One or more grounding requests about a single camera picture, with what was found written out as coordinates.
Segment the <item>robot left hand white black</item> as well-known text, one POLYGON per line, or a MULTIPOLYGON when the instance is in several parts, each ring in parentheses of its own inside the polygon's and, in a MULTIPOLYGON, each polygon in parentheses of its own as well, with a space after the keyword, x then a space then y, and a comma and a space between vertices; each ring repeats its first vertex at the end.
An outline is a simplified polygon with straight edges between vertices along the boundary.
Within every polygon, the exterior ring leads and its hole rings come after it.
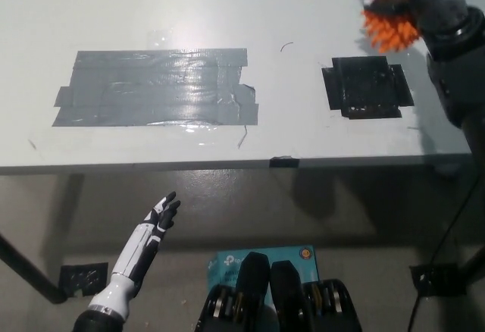
POLYGON ((139 223, 126 242, 111 272, 106 288, 95 295, 88 309, 125 322, 129 304, 141 289, 164 236, 173 225, 180 206, 172 192, 160 200, 139 223))

